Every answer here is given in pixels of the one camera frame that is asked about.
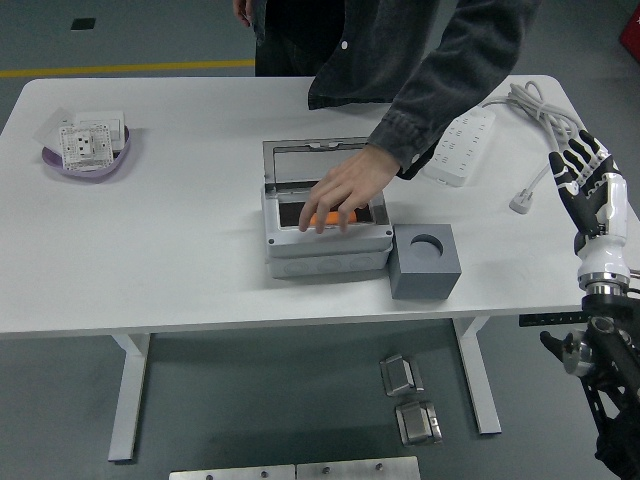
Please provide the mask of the robot right hand white black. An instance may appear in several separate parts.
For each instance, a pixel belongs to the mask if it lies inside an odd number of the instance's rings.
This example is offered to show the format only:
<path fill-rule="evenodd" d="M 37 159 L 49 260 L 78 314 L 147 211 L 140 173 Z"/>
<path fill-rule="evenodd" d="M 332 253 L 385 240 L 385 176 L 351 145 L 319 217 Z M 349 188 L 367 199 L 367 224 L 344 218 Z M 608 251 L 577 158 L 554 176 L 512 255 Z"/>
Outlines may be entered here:
<path fill-rule="evenodd" d="M 626 287 L 630 269 L 623 258 L 627 240 L 627 183 L 614 157 L 586 130 L 563 152 L 549 154 L 559 197 L 577 233 L 574 252 L 581 260 L 580 288 L 597 281 Z"/>

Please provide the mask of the person's left hand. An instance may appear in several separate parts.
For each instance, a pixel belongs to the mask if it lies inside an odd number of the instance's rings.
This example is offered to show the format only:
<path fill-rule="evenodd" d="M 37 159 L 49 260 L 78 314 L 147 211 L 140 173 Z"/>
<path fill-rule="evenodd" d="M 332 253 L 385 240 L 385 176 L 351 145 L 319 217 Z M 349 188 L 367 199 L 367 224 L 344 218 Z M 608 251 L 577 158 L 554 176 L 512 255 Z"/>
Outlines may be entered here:
<path fill-rule="evenodd" d="M 310 190 L 298 222 L 304 232 L 315 218 L 314 229 L 321 234 L 332 208 L 337 208 L 338 226 L 345 232 L 349 217 L 356 208 L 365 206 L 390 183 L 400 164 L 384 149 L 366 145 L 355 155 L 332 168 Z"/>

